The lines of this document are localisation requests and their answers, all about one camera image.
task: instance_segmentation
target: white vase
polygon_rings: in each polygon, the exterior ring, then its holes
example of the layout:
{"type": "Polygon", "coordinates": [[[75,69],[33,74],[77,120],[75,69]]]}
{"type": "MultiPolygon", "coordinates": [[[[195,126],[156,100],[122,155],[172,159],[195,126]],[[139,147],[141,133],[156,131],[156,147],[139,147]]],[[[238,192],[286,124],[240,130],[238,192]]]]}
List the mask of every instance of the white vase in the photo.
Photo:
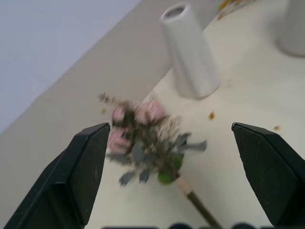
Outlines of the white vase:
{"type": "Polygon", "coordinates": [[[290,0],[280,46],[288,53],[305,55],[305,0],[290,0]]]}
{"type": "Polygon", "coordinates": [[[202,28],[189,3],[178,3],[160,18],[179,94],[203,98],[220,85],[202,28]]]}

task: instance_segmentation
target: small crumb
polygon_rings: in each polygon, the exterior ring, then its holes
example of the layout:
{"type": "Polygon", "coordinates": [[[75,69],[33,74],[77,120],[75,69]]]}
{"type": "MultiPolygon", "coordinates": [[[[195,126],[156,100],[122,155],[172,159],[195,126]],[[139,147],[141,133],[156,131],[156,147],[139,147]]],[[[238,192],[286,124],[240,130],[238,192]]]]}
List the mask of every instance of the small crumb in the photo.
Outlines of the small crumb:
{"type": "Polygon", "coordinates": [[[215,113],[214,113],[214,111],[212,111],[212,112],[210,113],[210,115],[209,115],[209,119],[210,119],[210,120],[213,120],[214,117],[215,117],[215,113]]]}
{"type": "Polygon", "coordinates": [[[276,131],[279,131],[279,130],[281,130],[281,127],[279,126],[279,125],[277,125],[275,128],[273,128],[274,130],[276,130],[276,131]]]}

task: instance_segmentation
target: white container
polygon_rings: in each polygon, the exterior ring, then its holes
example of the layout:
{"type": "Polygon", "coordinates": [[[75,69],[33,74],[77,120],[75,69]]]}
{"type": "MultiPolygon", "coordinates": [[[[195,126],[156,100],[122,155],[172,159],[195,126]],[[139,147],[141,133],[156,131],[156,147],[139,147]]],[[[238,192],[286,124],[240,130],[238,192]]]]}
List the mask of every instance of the white container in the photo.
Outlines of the white container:
{"type": "Polygon", "coordinates": [[[202,28],[189,3],[181,2],[160,18],[179,94],[204,98],[220,85],[216,66],[202,28]]]}
{"type": "Polygon", "coordinates": [[[283,50],[305,55],[305,0],[290,0],[280,37],[283,50]]]}

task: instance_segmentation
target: flower bouquet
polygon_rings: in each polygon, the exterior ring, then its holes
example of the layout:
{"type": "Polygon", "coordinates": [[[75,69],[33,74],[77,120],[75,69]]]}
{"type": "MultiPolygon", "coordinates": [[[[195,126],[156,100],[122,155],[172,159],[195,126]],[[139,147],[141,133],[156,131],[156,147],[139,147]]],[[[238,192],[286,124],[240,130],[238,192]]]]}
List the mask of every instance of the flower bouquet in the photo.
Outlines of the flower bouquet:
{"type": "Polygon", "coordinates": [[[121,186],[136,177],[139,182],[146,183],[150,174],[157,173],[160,183],[176,183],[207,222],[220,228],[192,186],[179,173],[185,151],[204,151],[207,142],[188,144],[187,139],[191,133],[178,133],[179,118],[170,117],[155,99],[133,104],[101,94],[100,100],[115,106],[112,114],[113,129],[108,139],[110,153],[106,157],[132,168],[119,179],[121,186]]]}

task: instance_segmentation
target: pink flower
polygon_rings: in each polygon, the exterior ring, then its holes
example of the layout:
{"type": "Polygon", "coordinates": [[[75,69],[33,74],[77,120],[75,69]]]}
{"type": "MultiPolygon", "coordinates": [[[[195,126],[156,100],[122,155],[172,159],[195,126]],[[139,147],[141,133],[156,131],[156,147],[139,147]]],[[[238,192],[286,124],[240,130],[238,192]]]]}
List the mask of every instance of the pink flower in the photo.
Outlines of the pink flower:
{"type": "Polygon", "coordinates": [[[111,150],[111,153],[125,154],[127,151],[126,148],[130,147],[131,142],[122,137],[123,133],[123,130],[116,130],[110,134],[107,147],[111,150]]]}
{"type": "Polygon", "coordinates": [[[165,115],[163,106],[157,101],[152,100],[149,102],[141,103],[138,106],[135,119],[141,124],[147,124],[146,115],[149,115],[150,120],[158,121],[165,115]]]}
{"type": "Polygon", "coordinates": [[[112,114],[112,121],[114,123],[120,123],[123,121],[124,117],[125,117],[125,111],[123,107],[121,106],[116,107],[112,114]]]}

